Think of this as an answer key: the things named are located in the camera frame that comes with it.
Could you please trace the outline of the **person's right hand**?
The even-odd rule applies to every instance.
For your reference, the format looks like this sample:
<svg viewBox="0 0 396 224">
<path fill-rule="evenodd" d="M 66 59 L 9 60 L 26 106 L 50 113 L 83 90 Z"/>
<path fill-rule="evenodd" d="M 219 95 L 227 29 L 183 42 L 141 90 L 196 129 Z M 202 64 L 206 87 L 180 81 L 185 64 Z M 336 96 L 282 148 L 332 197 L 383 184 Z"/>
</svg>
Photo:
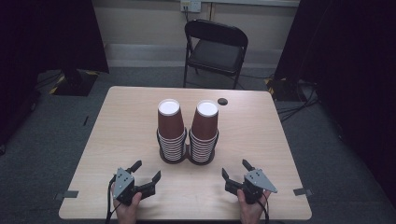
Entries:
<svg viewBox="0 0 396 224">
<path fill-rule="evenodd" d="M 267 199 L 269 198 L 271 192 L 265 190 L 260 197 L 260 199 L 253 203 L 249 204 L 246 201 L 246 196 L 244 191 L 239 189 L 237 191 L 237 198 L 240 206 L 240 221 L 242 224 L 259 224 L 262 213 L 264 211 L 264 206 L 267 203 Z"/>
</svg>

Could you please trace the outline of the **black stand base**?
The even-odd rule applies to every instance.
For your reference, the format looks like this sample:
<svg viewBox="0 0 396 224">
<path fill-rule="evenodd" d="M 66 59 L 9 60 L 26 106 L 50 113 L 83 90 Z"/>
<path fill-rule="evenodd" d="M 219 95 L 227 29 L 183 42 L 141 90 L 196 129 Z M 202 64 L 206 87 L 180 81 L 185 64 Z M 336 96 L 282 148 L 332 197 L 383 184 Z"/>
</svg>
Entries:
<svg viewBox="0 0 396 224">
<path fill-rule="evenodd" d="M 314 89 L 311 83 L 292 83 L 285 78 L 275 80 L 266 78 L 264 80 L 267 91 L 276 102 L 308 102 L 314 96 Z"/>
<path fill-rule="evenodd" d="M 62 70 L 61 77 L 49 91 L 53 95 L 88 96 L 98 74 L 85 70 Z"/>
</svg>

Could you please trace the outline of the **person's left hand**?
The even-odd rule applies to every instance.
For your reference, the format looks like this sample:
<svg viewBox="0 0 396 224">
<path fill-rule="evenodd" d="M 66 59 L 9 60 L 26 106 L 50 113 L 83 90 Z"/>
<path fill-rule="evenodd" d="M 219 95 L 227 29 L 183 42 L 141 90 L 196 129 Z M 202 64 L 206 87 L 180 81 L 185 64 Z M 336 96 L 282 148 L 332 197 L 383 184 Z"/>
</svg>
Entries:
<svg viewBox="0 0 396 224">
<path fill-rule="evenodd" d="M 137 221 L 137 210 L 142 197 L 141 192 L 137 192 L 132 198 L 132 202 L 129 206 L 120 203 L 118 200 L 113 200 L 115 206 L 115 212 L 119 224 L 136 224 Z"/>
</svg>

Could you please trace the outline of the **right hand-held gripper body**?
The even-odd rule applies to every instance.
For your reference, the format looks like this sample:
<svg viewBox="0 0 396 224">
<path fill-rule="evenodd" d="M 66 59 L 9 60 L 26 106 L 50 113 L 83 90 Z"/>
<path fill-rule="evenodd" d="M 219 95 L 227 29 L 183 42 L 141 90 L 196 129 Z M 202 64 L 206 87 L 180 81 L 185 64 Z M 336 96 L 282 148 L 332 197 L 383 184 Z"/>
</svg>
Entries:
<svg viewBox="0 0 396 224">
<path fill-rule="evenodd" d="M 262 169 L 255 169 L 253 171 L 247 172 L 244 175 L 243 183 L 231 180 L 231 178 L 225 181 L 225 190 L 231 194 L 237 195 L 237 191 L 239 189 L 244 191 L 246 201 L 249 204 L 257 202 L 265 190 L 277 193 L 277 188 L 264 174 Z"/>
</svg>

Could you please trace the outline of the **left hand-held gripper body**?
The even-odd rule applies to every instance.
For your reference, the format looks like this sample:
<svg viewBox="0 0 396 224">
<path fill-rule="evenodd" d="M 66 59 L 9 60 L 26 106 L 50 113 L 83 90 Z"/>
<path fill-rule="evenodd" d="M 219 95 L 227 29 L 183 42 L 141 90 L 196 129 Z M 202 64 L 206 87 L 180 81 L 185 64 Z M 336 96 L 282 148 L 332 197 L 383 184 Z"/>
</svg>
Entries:
<svg viewBox="0 0 396 224">
<path fill-rule="evenodd" d="M 156 183 L 154 181 L 142 186 L 137 186 L 134 183 L 135 179 L 133 173 L 134 170 L 132 168 L 128 168 L 126 170 L 119 168 L 116 173 L 113 198 L 124 205 L 131 205 L 132 198 L 137 192 L 142 193 L 142 200 L 155 194 Z"/>
</svg>

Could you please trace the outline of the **white wall socket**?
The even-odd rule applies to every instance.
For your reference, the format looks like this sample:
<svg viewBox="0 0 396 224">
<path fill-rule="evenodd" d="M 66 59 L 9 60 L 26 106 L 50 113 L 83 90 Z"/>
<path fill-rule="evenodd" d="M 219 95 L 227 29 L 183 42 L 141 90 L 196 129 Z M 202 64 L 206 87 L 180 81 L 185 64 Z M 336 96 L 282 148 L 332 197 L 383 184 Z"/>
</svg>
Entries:
<svg viewBox="0 0 396 224">
<path fill-rule="evenodd" d="M 180 10 L 182 12 L 200 13 L 202 2 L 199 0 L 180 0 Z"/>
</svg>

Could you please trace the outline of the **dark curtain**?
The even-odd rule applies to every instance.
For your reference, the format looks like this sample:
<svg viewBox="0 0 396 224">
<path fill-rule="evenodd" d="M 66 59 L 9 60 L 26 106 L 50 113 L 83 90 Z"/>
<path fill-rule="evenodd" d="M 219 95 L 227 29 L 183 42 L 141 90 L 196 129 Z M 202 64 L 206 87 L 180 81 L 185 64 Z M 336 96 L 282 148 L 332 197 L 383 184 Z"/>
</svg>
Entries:
<svg viewBox="0 0 396 224">
<path fill-rule="evenodd" d="M 317 83 L 396 208 L 396 0 L 300 0 L 275 78 Z"/>
<path fill-rule="evenodd" d="M 48 70 L 109 71 L 92 0 L 0 0 L 0 146 Z"/>
</svg>

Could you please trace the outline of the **black folding chair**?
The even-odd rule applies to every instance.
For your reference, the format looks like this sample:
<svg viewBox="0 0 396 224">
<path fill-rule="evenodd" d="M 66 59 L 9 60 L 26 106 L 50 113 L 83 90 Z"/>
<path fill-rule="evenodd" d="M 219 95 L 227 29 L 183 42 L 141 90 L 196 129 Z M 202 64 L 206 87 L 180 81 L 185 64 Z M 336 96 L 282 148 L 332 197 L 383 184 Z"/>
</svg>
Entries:
<svg viewBox="0 0 396 224">
<path fill-rule="evenodd" d="M 233 77 L 233 89 L 239 81 L 248 49 L 248 37 L 239 28 L 207 20 L 188 21 L 184 26 L 187 38 L 183 86 L 188 68 Z"/>
</svg>

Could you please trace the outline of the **single brown paper cup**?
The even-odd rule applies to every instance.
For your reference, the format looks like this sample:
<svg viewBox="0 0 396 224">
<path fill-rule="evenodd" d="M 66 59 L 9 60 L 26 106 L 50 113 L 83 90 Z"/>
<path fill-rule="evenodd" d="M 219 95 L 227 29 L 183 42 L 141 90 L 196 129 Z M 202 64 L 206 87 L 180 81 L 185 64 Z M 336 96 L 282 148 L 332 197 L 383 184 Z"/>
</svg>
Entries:
<svg viewBox="0 0 396 224">
<path fill-rule="evenodd" d="M 213 138 L 218 131 L 218 117 L 219 109 L 213 101 L 200 101 L 195 109 L 191 125 L 192 133 L 201 140 Z"/>
</svg>

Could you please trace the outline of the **grey tape strip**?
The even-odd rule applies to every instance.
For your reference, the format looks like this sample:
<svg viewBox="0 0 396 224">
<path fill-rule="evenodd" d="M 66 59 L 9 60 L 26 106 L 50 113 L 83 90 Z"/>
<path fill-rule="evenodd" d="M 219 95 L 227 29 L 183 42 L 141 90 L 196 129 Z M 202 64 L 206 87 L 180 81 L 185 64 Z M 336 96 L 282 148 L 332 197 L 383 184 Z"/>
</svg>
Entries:
<svg viewBox="0 0 396 224">
<path fill-rule="evenodd" d="M 305 195 L 306 197 L 309 197 L 313 194 L 313 191 L 311 189 L 305 188 L 295 189 L 293 192 L 295 196 Z"/>
<path fill-rule="evenodd" d="M 77 198 L 78 191 L 77 190 L 66 190 L 64 192 L 57 193 L 54 197 L 57 201 L 62 201 L 64 198 Z"/>
</svg>

